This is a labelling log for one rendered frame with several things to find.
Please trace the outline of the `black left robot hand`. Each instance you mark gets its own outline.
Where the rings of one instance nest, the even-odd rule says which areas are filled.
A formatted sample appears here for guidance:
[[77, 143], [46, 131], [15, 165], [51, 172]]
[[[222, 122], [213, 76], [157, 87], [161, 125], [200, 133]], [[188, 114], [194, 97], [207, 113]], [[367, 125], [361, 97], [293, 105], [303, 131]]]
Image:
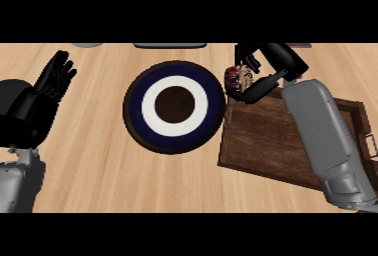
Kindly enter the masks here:
[[48, 138], [61, 100], [77, 74], [70, 53], [59, 50], [34, 85], [0, 80], [0, 147], [36, 149]]

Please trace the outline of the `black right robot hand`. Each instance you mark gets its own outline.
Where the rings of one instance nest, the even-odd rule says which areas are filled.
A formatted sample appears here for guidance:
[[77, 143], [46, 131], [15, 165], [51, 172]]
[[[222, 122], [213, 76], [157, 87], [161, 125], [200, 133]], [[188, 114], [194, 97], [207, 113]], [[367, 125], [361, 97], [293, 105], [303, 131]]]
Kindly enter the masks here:
[[235, 45], [235, 65], [247, 65], [253, 74], [260, 72], [262, 64], [254, 58], [254, 52], [260, 50], [275, 73], [254, 80], [244, 92], [228, 90], [226, 95], [237, 101], [254, 104], [278, 87], [279, 79], [293, 81], [302, 77], [309, 66], [285, 43], [238, 43]]

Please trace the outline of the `brown wooden tray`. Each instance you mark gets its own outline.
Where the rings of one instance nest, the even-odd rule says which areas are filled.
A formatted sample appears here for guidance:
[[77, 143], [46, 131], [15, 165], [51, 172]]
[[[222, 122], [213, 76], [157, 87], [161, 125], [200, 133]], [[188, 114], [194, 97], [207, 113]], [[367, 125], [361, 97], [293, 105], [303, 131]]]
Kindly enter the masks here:
[[[371, 125], [362, 102], [336, 98], [341, 116], [358, 146], [364, 169], [378, 193], [378, 161], [371, 159]], [[228, 100], [219, 154], [222, 167], [321, 190], [303, 144], [287, 113], [281, 88], [256, 103]]]

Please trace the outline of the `blue and white round plate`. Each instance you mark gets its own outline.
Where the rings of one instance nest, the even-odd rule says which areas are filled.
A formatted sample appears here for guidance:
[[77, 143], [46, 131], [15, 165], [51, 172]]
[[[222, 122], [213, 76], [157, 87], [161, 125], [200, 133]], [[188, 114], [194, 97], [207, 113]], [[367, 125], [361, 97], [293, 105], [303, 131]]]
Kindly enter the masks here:
[[182, 154], [214, 136], [225, 107], [222, 84], [213, 73], [192, 62], [166, 61], [132, 82], [123, 103], [126, 128], [148, 150]]

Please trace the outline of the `dark grey flat appliance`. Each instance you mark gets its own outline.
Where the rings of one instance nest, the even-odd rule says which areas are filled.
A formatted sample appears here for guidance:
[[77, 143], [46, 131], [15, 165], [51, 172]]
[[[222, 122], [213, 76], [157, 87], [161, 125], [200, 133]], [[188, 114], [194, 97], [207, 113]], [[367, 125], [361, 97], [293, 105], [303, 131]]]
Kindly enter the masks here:
[[207, 46], [207, 43], [133, 43], [135, 47], [142, 49], [198, 49]]

